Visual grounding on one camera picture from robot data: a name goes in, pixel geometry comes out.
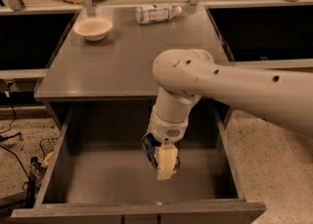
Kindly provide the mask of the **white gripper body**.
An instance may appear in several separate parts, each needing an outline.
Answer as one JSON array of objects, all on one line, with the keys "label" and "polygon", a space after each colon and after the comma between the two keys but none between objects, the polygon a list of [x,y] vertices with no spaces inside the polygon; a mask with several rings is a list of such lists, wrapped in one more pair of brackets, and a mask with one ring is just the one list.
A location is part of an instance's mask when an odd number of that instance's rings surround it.
[{"label": "white gripper body", "polygon": [[184,119],[179,123],[170,122],[158,116],[157,108],[153,107],[148,132],[160,143],[175,143],[184,137],[187,126],[188,119]]}]

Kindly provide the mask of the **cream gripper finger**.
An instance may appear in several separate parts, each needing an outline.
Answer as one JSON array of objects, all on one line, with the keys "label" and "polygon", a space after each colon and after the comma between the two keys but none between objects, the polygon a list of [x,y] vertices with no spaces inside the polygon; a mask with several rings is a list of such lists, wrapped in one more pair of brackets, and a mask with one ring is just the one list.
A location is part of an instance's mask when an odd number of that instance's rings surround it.
[{"label": "cream gripper finger", "polygon": [[156,178],[158,180],[168,180],[172,177],[177,156],[178,149],[172,143],[162,144],[156,148]]}]

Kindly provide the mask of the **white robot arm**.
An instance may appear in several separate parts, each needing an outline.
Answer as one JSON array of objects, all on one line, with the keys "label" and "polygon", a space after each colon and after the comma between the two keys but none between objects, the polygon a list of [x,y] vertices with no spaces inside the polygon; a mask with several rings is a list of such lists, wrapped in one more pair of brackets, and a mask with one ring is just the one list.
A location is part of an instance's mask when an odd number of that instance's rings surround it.
[{"label": "white robot arm", "polygon": [[157,178],[174,174],[189,113],[202,97],[313,138],[313,74],[221,66],[205,50],[167,50],[154,60],[159,85],[143,144]]}]

